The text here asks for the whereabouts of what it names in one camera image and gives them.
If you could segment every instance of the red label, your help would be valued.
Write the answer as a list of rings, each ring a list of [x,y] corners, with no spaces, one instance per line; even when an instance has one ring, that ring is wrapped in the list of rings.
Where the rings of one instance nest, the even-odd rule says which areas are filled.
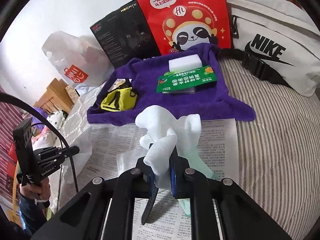
[[[75,65],[72,65],[69,69],[65,68],[64,71],[64,75],[70,78],[74,83],[83,83],[89,76]]]
[[[230,48],[226,0],[138,0],[162,55],[199,43]]]

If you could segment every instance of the wooden bed frame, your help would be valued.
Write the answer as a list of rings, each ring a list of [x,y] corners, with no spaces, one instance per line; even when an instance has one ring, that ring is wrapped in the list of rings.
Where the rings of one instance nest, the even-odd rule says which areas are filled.
[[[69,114],[73,107],[73,102],[65,90],[66,86],[67,84],[64,80],[60,79],[58,81],[55,78],[47,87],[47,91],[34,104],[34,107],[40,107],[48,114],[59,110],[66,111]]]

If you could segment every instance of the yellow pouch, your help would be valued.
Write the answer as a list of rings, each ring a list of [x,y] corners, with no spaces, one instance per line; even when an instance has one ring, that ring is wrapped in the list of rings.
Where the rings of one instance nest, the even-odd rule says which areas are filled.
[[[102,100],[100,107],[102,110],[119,112],[134,108],[137,100],[137,93],[126,79],[125,83],[110,91]]]

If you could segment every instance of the panda cartoon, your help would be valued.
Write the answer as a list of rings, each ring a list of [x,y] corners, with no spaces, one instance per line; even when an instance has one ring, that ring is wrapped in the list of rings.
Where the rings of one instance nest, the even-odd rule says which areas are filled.
[[[162,24],[173,51],[185,51],[199,43],[218,44],[217,29],[210,13],[197,6],[176,6]]]

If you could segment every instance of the green package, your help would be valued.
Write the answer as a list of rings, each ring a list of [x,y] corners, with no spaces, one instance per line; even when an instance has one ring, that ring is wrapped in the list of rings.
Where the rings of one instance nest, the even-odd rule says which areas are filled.
[[[158,78],[157,93],[181,90],[217,81],[217,77],[210,66]]]

